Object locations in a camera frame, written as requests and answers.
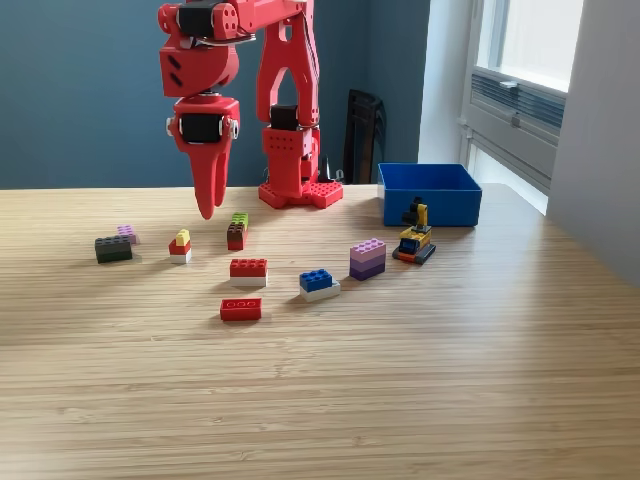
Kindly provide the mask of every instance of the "pink lego brick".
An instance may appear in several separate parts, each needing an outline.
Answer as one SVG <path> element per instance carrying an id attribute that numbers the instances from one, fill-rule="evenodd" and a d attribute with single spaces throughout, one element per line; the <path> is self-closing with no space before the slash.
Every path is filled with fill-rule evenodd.
<path id="1" fill-rule="evenodd" d="M 131 245 L 137 245 L 140 243 L 140 239 L 131 225 L 118 225 L 118 235 L 128 236 L 131 241 Z"/>
<path id="2" fill-rule="evenodd" d="M 387 245 L 377 238 L 372 238 L 359 245 L 351 247 L 351 258 L 357 262 L 364 263 L 374 258 L 387 254 Z"/>

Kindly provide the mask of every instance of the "yellow lego brick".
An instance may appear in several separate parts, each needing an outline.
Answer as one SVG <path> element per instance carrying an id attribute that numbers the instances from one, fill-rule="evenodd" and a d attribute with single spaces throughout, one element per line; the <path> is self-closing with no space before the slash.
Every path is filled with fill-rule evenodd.
<path id="1" fill-rule="evenodd" d="M 191 237 L 189 237 L 189 230 L 180 230 L 178 235 L 176 235 L 176 245 L 178 247 L 184 247 L 191 241 Z"/>
<path id="2" fill-rule="evenodd" d="M 402 239 L 402 238 L 412 238 L 411 235 L 413 235 L 413 227 L 409 227 L 406 230 L 404 230 L 400 236 L 398 238 Z"/>
<path id="3" fill-rule="evenodd" d="M 429 225 L 428 209 L 426 205 L 418 205 L 418 224 Z"/>

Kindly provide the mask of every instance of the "lego vehicle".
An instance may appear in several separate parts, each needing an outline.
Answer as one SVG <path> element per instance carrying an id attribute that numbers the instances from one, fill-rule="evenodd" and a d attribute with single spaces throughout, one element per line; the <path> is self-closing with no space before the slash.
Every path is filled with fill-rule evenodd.
<path id="1" fill-rule="evenodd" d="M 416 197 L 409 211 L 402 214 L 402 221 L 411 225 L 400 234 L 400 245 L 392 254 L 396 260 L 423 265 L 436 250 L 431 244 L 431 227 L 427 225 L 428 207 L 422 198 Z"/>

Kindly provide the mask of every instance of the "green lego brick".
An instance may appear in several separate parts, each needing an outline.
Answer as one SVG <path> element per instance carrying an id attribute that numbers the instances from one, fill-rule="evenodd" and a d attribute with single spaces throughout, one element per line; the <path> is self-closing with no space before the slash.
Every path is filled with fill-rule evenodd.
<path id="1" fill-rule="evenodd" d="M 231 223 L 242 223 L 245 228 L 249 228 L 249 214 L 244 212 L 236 212 L 231 217 Z"/>
<path id="2" fill-rule="evenodd" d="M 122 260 L 132 260 L 133 252 L 129 249 L 126 252 L 108 252 L 108 253 L 98 253 L 96 255 L 98 263 L 111 263 L 111 262 L 120 262 Z"/>

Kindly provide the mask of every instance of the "black chair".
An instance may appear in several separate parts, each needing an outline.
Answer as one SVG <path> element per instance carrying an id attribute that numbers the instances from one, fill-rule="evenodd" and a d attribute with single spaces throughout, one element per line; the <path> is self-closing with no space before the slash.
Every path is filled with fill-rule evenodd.
<path id="1" fill-rule="evenodd" d="M 372 183 L 376 141 L 380 147 L 381 161 L 384 162 L 386 125 L 382 100 L 359 90 L 349 91 L 342 164 L 346 185 Z"/>

